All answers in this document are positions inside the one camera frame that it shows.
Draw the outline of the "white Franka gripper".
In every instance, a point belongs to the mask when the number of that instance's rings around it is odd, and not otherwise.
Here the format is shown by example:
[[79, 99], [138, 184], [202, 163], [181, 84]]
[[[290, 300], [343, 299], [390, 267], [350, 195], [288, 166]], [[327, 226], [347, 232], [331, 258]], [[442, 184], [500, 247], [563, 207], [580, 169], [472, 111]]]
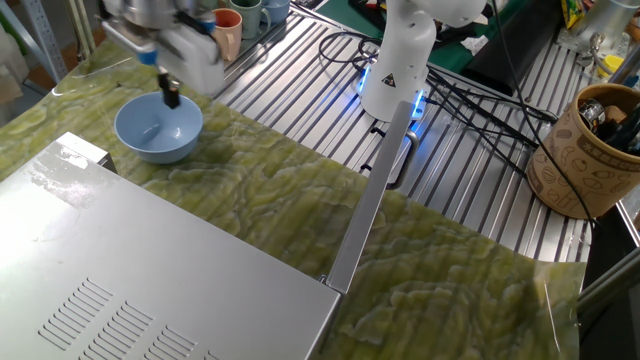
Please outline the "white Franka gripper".
[[178, 82], [206, 95], [223, 85], [224, 59], [213, 37], [217, 18], [202, 2], [101, 0], [99, 18], [107, 38], [156, 68], [169, 108], [181, 103]]

